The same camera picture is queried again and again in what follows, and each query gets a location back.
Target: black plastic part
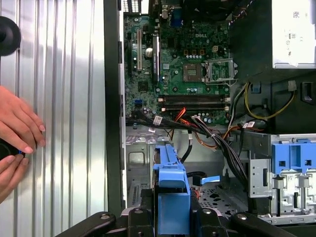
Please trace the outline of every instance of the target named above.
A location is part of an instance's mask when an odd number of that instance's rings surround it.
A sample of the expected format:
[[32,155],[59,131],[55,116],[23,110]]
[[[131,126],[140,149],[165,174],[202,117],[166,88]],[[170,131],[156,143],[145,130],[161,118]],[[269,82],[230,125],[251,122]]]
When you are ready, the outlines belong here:
[[256,237],[295,237],[289,232],[269,224],[246,212],[239,212],[231,217],[234,230],[247,236]]
[[108,232],[115,226],[116,218],[109,212],[98,212],[79,222],[56,237],[92,237]]
[[154,236],[150,213],[147,210],[136,208],[129,212],[127,236]]
[[316,85],[313,82],[301,83],[301,101],[310,105],[316,104]]
[[106,110],[106,162],[109,212],[120,216],[124,206],[121,177],[119,12],[118,1],[103,0]]
[[151,216],[153,214],[153,206],[154,206],[154,193],[152,189],[142,189],[140,193],[141,202],[140,207],[142,209],[150,212]]
[[0,139],[0,160],[7,156],[15,156],[17,154],[22,154],[23,156],[25,156],[25,153],[19,151],[14,146],[7,143],[5,140]]
[[0,16],[0,56],[8,56],[20,47],[21,32],[11,19]]
[[197,211],[196,235],[200,237],[229,237],[216,211],[209,208],[203,208]]

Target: black cable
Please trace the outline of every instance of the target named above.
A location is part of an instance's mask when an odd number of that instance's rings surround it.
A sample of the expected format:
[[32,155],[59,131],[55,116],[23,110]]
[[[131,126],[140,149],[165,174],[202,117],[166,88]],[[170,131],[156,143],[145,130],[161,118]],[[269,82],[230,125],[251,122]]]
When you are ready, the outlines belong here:
[[193,137],[192,137],[192,132],[188,131],[189,133],[189,146],[187,151],[184,153],[184,155],[181,158],[181,163],[184,163],[185,160],[188,158],[188,156],[190,155],[191,151],[192,151],[192,147],[193,147]]

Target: pcie slot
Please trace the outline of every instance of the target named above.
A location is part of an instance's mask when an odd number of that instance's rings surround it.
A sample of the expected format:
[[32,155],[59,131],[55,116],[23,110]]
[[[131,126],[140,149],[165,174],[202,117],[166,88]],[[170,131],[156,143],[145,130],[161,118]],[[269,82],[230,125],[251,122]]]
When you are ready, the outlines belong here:
[[132,33],[127,33],[127,73],[132,77]]
[[143,31],[137,30],[137,70],[141,71],[143,69],[143,48],[142,48],[142,40],[143,40]]
[[226,95],[163,95],[158,98],[158,102],[165,102],[165,103],[211,103],[211,102],[218,102],[218,103],[229,103],[230,99]]
[[154,80],[154,84],[159,83],[159,78],[160,78],[159,56],[160,56],[159,36],[154,35],[154,37],[153,37],[153,80]]

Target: chip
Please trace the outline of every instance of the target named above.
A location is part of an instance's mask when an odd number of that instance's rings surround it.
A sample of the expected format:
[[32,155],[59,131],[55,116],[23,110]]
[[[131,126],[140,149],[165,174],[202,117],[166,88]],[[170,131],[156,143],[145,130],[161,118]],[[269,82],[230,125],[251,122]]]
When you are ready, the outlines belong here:
[[139,81],[138,82],[138,91],[147,92],[148,91],[148,81]]
[[184,82],[202,82],[201,64],[184,64],[183,65]]

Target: blue clip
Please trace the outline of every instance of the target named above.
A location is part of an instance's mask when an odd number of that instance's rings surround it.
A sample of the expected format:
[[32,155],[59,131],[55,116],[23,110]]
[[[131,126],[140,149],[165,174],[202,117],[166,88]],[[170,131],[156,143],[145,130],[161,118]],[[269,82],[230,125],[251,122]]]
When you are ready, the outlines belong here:
[[190,234],[190,186],[184,165],[178,161],[174,148],[156,146],[159,163],[153,169],[158,175],[158,234]]

